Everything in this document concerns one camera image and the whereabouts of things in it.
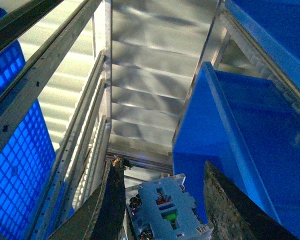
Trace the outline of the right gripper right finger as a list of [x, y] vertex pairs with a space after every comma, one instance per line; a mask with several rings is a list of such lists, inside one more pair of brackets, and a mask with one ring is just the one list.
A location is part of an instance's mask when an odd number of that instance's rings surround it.
[[214, 240], [296, 240], [215, 165], [204, 165], [203, 195]]

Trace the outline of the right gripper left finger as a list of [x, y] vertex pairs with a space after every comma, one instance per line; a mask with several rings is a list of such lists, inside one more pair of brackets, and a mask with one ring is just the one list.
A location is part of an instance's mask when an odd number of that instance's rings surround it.
[[101, 184], [54, 233], [55, 240], [117, 240], [126, 208], [124, 171], [132, 166], [119, 156], [108, 161]]

